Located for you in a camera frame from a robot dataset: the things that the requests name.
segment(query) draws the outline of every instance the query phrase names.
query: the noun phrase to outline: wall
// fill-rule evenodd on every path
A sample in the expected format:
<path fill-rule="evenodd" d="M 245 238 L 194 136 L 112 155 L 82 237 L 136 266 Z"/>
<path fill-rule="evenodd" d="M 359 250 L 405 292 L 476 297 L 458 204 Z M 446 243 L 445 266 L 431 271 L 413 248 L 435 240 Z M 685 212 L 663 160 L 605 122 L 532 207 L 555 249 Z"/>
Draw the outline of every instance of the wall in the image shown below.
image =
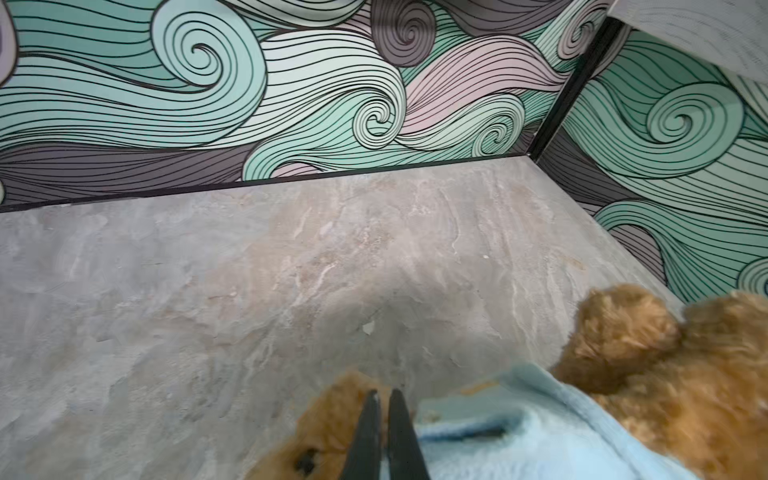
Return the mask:
<path fill-rule="evenodd" d="M 616 0 L 611 17 L 736 74 L 768 83 L 765 0 Z"/>
<path fill-rule="evenodd" d="M 7 2 L 3 206 L 524 150 L 607 6 Z"/>
<path fill-rule="evenodd" d="M 621 41 L 539 166 L 682 300 L 768 294 L 768 85 Z"/>

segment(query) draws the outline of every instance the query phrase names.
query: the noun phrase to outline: black outline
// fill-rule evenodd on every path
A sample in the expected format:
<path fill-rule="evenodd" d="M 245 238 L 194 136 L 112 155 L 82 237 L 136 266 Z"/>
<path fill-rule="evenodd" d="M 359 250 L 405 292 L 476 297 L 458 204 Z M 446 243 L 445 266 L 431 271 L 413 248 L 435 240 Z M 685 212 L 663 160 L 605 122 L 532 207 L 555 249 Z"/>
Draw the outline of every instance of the black outline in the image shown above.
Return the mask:
<path fill-rule="evenodd" d="M 606 17 L 600 29 L 589 42 L 586 51 L 581 55 L 576 68 L 571 73 L 570 78 L 565 82 L 565 86 L 560 90 L 560 95 L 549 109 L 544 123 L 538 129 L 533 137 L 533 141 L 528 146 L 528 155 L 535 164 L 541 158 L 541 154 L 547 149 L 557 134 L 560 125 L 568 116 L 576 102 L 576 98 L 581 94 L 581 90 L 592 78 L 595 69 L 600 65 L 603 57 L 611 49 L 614 41 L 618 37 L 624 23 L 616 18 Z"/>
<path fill-rule="evenodd" d="M 23 210 L 31 210 L 33 208 L 47 207 L 50 205 L 92 204 L 92 203 L 106 202 L 106 201 L 112 201 L 112 200 L 123 200 L 128 198 L 150 198 L 150 197 L 162 197 L 164 195 L 191 194 L 194 192 L 204 192 L 209 190 L 226 190 L 229 188 L 238 188 L 238 187 L 255 187 L 258 185 L 283 184 L 286 182 L 294 182 L 299 180 L 319 180 L 321 178 L 346 177 L 349 175 L 360 175 L 360 174 L 375 174 L 378 172 L 407 170 L 409 168 L 437 167 L 439 165 L 462 164 L 465 162 L 494 160 L 496 158 L 507 158 L 507 157 L 515 158 L 515 157 L 522 157 L 522 156 L 523 155 L 516 154 L 510 157 L 508 153 L 503 153 L 499 155 L 488 155 L 486 157 L 459 158 L 454 160 L 423 162 L 420 164 L 392 165 L 389 167 L 369 167 L 369 168 L 359 168 L 359 169 L 351 169 L 351 170 L 339 170 L 339 171 L 333 171 L 333 172 L 322 172 L 321 174 L 294 175 L 293 177 L 265 178 L 262 180 L 239 180 L 236 182 L 228 182 L 225 184 L 205 184 L 205 185 L 194 185 L 192 187 L 157 188 L 157 189 L 146 190 L 146 191 L 126 192 L 123 194 L 94 195 L 94 196 L 85 197 L 81 199 L 62 198 L 61 200 L 46 200 L 42 202 L 27 202 L 27 203 L 20 203 L 20 204 L 0 205 L 0 214 L 3 214 L 5 212 L 18 212 Z"/>

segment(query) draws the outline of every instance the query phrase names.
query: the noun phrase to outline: dog clothing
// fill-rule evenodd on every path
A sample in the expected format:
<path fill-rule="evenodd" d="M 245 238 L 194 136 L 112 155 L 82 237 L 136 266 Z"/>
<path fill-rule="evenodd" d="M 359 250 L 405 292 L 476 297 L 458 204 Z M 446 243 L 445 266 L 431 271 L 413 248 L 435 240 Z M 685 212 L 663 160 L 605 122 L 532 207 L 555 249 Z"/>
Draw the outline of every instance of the dog clothing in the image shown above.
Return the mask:
<path fill-rule="evenodd" d="M 425 400 L 414 429 L 432 480 L 695 480 L 591 398 L 533 364 L 474 395 Z M 381 478 L 389 480 L 382 464 Z"/>

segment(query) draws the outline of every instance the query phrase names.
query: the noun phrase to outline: brown dog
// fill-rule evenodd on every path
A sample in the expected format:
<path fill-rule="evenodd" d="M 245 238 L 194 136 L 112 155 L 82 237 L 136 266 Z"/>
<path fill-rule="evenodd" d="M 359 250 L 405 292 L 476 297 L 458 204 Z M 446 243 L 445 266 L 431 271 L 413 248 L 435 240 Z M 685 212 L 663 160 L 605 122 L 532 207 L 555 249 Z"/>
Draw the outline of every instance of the brown dog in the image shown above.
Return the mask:
<path fill-rule="evenodd" d="M 700 477 L 765 480 L 768 299 L 736 292 L 684 315 L 678 324 L 639 286 L 593 290 L 551 372 L 592 396 L 649 449 Z M 340 377 L 246 480 L 336 480 L 370 389 L 387 401 L 389 390 L 363 374 Z"/>

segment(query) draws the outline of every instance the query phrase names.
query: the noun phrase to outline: swirl pattern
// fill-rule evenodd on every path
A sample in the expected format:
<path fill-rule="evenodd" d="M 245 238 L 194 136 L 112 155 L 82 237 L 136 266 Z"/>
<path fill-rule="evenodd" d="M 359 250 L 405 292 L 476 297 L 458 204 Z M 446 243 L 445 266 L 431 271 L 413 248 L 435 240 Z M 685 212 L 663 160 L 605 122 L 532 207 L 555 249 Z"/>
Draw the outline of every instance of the swirl pattern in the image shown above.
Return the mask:
<path fill-rule="evenodd" d="M 9 2 L 3 205 L 524 152 L 594 2 Z"/>
<path fill-rule="evenodd" d="M 539 165 L 681 299 L 767 295 L 768 88 L 638 31 L 618 45 Z"/>
<path fill-rule="evenodd" d="M 186 89 L 126 82 L 63 58 L 22 56 L 0 88 L 0 149 L 36 141 L 190 147 L 232 131 L 259 104 L 266 65 L 241 17 L 215 0 L 196 4 L 190 12 L 185 0 L 169 0 L 151 26 L 162 65 Z"/>
<path fill-rule="evenodd" d="M 414 0 L 372 0 L 371 27 L 381 56 L 398 67 L 424 61 L 437 33 L 435 14 Z"/>
<path fill-rule="evenodd" d="M 736 140 L 744 117 L 733 90 L 715 83 L 686 85 L 654 103 L 644 138 L 612 114 L 611 100 L 602 84 L 589 84 L 577 103 L 591 108 L 568 117 L 568 132 L 605 170 L 629 177 L 676 177 L 706 167 Z"/>
<path fill-rule="evenodd" d="M 745 266 L 736 284 L 740 290 L 768 295 L 768 257 L 759 258 Z"/>

